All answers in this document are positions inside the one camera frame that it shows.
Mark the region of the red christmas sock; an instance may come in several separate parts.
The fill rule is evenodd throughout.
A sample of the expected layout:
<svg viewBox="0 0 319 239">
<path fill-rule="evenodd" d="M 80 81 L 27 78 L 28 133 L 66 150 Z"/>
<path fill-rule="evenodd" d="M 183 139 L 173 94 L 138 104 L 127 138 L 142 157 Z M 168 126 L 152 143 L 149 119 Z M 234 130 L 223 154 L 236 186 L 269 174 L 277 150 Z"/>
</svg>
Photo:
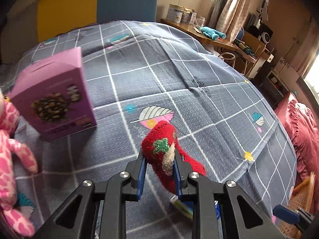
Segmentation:
<svg viewBox="0 0 319 239">
<path fill-rule="evenodd" d="M 193 171 L 206 175 L 205 167 L 179 145 L 175 127 L 164 120 L 158 122 L 143 139 L 141 149 L 161 184 L 172 194 L 175 193 L 173 175 L 175 151 L 179 152 L 183 161 L 191 165 Z"/>
</svg>

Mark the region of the pink ruffled blanket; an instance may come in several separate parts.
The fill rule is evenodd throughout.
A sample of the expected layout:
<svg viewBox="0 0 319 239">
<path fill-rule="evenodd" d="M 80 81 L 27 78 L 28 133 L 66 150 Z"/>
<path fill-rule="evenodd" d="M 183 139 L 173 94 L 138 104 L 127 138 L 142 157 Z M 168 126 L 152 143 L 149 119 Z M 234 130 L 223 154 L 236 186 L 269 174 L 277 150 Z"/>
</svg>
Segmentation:
<svg viewBox="0 0 319 239">
<path fill-rule="evenodd" d="M 287 93 L 275 109 L 285 128 L 297 157 L 296 185 L 311 173 L 315 173 L 315 186 L 311 206 L 312 213 L 318 213 L 318 127 L 312 111 L 298 102 L 293 93 Z"/>
</svg>

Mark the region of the grey plaid bed sheet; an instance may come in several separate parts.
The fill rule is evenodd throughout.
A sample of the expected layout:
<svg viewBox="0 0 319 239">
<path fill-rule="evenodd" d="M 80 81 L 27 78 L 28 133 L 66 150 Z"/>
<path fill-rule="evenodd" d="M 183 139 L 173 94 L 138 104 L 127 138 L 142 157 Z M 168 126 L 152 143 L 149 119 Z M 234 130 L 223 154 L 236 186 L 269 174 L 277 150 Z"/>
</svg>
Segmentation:
<svg viewBox="0 0 319 239">
<path fill-rule="evenodd" d="M 15 134 L 39 164 L 33 175 L 14 159 L 19 201 L 36 228 L 83 180 L 123 170 L 161 120 L 209 179 L 236 181 L 268 215 L 288 203 L 296 156 L 275 112 L 242 74 L 173 27 L 116 21 L 72 30 L 1 65 L 2 92 L 29 65 L 78 47 L 96 127 L 47 142 L 21 119 Z"/>
</svg>

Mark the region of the purple cardboard box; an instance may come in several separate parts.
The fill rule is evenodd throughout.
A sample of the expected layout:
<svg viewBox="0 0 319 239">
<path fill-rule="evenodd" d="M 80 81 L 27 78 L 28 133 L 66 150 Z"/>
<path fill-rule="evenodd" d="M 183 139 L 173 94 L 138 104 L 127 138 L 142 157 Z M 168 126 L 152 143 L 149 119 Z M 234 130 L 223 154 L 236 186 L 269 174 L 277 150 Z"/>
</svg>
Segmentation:
<svg viewBox="0 0 319 239">
<path fill-rule="evenodd" d="M 84 78 L 81 48 L 29 65 L 21 72 L 9 98 L 49 142 L 97 124 Z"/>
</svg>

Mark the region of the pink giraffe plush toy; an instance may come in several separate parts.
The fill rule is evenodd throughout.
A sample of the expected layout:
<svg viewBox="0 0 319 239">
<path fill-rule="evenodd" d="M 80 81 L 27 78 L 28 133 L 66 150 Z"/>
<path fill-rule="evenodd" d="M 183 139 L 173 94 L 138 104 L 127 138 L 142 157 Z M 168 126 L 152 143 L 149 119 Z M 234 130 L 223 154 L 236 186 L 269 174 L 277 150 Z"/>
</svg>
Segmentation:
<svg viewBox="0 0 319 239">
<path fill-rule="evenodd" d="M 34 225 L 15 208 L 18 195 L 12 154 L 33 174 L 38 172 L 38 165 L 29 147 L 13 138 L 19 118 L 19 111 L 1 94 L 1 216 L 11 230 L 24 237 L 32 237 L 35 233 Z"/>
</svg>

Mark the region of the teal plush on desk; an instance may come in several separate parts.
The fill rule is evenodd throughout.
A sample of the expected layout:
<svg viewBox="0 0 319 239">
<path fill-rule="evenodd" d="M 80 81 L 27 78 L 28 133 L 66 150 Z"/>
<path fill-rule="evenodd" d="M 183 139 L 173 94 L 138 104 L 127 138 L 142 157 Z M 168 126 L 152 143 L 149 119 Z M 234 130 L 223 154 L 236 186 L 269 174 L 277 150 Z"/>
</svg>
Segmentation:
<svg viewBox="0 0 319 239">
<path fill-rule="evenodd" d="M 226 34 L 207 26 L 200 27 L 200 31 L 202 32 L 204 36 L 212 40 L 226 39 Z"/>
</svg>

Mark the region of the wooden side desk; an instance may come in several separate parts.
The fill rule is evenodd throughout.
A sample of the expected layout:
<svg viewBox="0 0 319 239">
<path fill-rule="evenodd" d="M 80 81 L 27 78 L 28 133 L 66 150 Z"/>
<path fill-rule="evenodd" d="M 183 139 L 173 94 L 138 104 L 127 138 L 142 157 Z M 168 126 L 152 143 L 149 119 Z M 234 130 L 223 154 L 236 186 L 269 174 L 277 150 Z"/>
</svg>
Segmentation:
<svg viewBox="0 0 319 239">
<path fill-rule="evenodd" d="M 183 31 L 184 33 L 187 33 L 188 35 L 192 36 L 196 40 L 198 40 L 205 48 L 207 49 L 227 49 L 230 51 L 236 51 L 237 47 L 225 39 L 218 39 L 218 40 L 212 40 L 210 38 L 207 38 L 205 35 L 198 33 L 194 26 L 187 23 L 175 23 L 168 21 L 164 18 L 160 19 L 160 22 L 166 25 L 170 25 L 172 27 L 175 27 L 176 29 L 179 29 Z"/>
</svg>

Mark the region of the milk powder can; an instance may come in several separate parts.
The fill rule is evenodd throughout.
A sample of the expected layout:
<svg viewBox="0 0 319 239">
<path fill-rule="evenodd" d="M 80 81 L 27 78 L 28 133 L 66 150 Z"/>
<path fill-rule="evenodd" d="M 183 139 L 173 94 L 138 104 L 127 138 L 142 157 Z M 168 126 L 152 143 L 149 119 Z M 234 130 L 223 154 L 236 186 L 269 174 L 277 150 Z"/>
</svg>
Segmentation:
<svg viewBox="0 0 319 239">
<path fill-rule="evenodd" d="M 166 20 L 174 23 L 180 23 L 184 8 L 179 5 L 169 5 Z"/>
</svg>

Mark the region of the white desk fan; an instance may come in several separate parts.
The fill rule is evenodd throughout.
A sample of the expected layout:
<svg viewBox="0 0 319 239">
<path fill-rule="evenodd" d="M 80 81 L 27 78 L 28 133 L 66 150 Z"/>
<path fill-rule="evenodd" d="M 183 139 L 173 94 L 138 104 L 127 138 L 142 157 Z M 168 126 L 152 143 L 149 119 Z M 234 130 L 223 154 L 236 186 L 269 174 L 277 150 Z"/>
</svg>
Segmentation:
<svg viewBox="0 0 319 239">
<path fill-rule="evenodd" d="M 262 33 L 259 35 L 258 39 L 259 39 L 261 42 L 263 42 L 264 44 L 268 44 L 268 43 L 270 42 L 270 36 L 269 36 L 269 34 L 266 33 L 266 32 L 262 32 Z"/>
</svg>

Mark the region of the pink patterned curtain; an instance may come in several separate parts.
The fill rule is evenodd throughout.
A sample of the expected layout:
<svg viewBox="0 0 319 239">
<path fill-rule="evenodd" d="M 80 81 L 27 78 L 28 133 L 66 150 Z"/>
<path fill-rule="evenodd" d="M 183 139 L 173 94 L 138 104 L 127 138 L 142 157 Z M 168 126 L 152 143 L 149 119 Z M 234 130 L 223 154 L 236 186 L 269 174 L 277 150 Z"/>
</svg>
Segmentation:
<svg viewBox="0 0 319 239">
<path fill-rule="evenodd" d="M 214 0 L 207 26 L 226 34 L 233 42 L 243 26 L 251 0 Z"/>
</svg>

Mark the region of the grey yellow blue headboard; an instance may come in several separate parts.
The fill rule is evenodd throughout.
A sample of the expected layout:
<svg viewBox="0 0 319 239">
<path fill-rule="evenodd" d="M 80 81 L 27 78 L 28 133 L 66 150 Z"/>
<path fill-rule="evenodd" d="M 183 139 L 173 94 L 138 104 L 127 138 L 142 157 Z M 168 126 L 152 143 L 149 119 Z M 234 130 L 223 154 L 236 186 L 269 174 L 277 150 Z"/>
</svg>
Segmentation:
<svg viewBox="0 0 319 239">
<path fill-rule="evenodd" d="M 1 63 L 73 29 L 115 20 L 153 22 L 157 0 L 1 0 Z"/>
</svg>

